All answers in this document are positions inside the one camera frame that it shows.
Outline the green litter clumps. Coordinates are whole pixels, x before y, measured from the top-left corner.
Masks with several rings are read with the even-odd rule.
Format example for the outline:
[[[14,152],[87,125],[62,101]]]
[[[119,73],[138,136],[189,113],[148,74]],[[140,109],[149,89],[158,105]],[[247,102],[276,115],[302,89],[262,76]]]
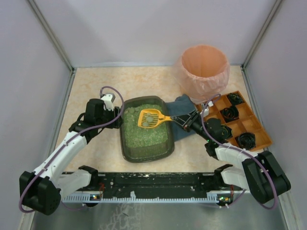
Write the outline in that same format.
[[[151,113],[145,113],[142,118],[143,127],[152,127],[154,125],[154,115]]]

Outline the yellow litter scoop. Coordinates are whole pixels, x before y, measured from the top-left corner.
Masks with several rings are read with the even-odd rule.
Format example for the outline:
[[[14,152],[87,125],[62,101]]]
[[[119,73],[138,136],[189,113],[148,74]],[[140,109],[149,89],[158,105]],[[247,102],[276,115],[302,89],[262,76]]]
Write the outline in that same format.
[[[157,109],[143,109],[138,118],[138,127],[156,128],[164,122],[173,121],[170,116],[166,116]]]

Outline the dark grey litter box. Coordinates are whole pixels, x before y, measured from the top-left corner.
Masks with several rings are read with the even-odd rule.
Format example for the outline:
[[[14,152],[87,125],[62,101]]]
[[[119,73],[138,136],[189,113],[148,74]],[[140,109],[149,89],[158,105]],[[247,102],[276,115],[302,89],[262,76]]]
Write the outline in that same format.
[[[175,149],[171,124],[156,128],[138,126],[142,109],[158,109],[168,115],[166,103],[158,96],[142,96],[124,102],[123,124],[120,128],[122,155],[132,163],[156,161],[171,155]]]

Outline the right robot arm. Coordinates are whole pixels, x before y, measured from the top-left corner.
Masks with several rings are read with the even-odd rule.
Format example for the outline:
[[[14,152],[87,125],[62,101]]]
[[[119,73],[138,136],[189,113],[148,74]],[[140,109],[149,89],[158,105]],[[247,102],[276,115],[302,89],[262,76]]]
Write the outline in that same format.
[[[276,200],[291,189],[289,179],[271,152],[253,153],[227,142],[220,119],[202,121],[201,114],[193,111],[173,116],[172,120],[186,132],[194,131],[206,139],[205,148],[211,157],[229,163],[219,170],[224,184],[250,191],[261,204]]]

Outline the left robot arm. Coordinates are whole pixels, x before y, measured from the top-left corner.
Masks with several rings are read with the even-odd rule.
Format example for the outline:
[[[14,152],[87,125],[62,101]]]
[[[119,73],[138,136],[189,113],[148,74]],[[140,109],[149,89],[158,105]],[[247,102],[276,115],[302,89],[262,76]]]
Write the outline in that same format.
[[[112,93],[90,99],[85,112],[71,125],[53,153],[32,172],[22,173],[19,178],[20,211],[51,215],[68,195],[98,185],[98,171],[89,166],[81,166],[65,177],[62,174],[74,157],[105,128],[120,128],[122,109],[113,105],[114,100]]]

